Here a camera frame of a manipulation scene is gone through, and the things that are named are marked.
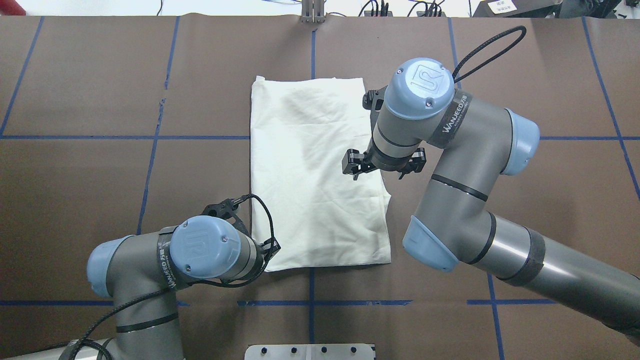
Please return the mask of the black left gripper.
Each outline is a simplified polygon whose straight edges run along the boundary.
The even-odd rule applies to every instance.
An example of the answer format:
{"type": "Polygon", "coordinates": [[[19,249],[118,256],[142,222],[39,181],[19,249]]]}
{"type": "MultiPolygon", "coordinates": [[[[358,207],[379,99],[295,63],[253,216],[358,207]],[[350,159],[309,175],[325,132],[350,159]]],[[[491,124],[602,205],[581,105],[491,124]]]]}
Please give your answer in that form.
{"type": "Polygon", "coordinates": [[[262,262],[262,268],[266,268],[270,260],[281,250],[281,244],[277,239],[268,239],[258,244],[257,255],[262,262]]]}

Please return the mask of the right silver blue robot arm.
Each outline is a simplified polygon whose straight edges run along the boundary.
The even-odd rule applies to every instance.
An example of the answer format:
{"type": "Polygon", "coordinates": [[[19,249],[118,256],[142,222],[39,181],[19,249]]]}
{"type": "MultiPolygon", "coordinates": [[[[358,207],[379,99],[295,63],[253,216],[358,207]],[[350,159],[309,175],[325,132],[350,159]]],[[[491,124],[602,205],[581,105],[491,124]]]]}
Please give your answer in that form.
{"type": "Polygon", "coordinates": [[[362,105],[371,111],[371,139],[365,152],[346,151],[344,174],[420,173],[421,144],[442,150],[402,240],[410,256],[442,272],[473,265],[639,344],[637,276],[485,208],[498,177],[521,173],[534,157],[540,130],[533,121],[457,89],[451,72],[425,57],[400,64],[362,105]]]}

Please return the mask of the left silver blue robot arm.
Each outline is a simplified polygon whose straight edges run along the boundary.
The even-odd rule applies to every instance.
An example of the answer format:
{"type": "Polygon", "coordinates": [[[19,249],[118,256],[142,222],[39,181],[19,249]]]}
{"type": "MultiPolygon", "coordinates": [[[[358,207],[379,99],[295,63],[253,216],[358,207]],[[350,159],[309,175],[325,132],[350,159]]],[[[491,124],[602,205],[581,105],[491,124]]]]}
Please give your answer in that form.
{"type": "Polygon", "coordinates": [[[196,284],[227,289],[256,280],[281,249],[275,237],[263,243],[225,219],[198,215],[160,231],[127,235],[97,246],[87,262],[87,280],[114,309],[116,336],[92,341],[92,325],[60,358],[74,360],[83,347],[99,360],[182,360],[176,292],[196,284]]]}

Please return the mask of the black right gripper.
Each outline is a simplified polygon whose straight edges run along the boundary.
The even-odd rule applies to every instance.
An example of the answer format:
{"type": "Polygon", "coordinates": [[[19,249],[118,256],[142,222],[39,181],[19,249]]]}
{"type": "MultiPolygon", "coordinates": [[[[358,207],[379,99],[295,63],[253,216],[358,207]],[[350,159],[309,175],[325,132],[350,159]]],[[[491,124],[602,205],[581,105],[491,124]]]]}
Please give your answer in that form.
{"type": "Polygon", "coordinates": [[[396,157],[384,153],[371,140],[367,153],[360,153],[356,149],[346,150],[342,158],[342,172],[352,173],[352,180],[357,181],[361,174],[372,173],[379,169],[386,172],[420,173],[426,164],[426,154],[423,147],[418,147],[411,155],[396,157]]]}

